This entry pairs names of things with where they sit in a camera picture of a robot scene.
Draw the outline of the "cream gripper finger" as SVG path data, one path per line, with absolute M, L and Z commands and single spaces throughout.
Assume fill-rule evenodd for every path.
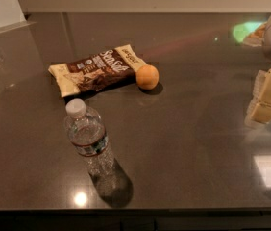
M 256 76 L 253 98 L 249 103 L 245 124 L 258 128 L 271 121 L 271 68 L 268 71 L 260 70 Z

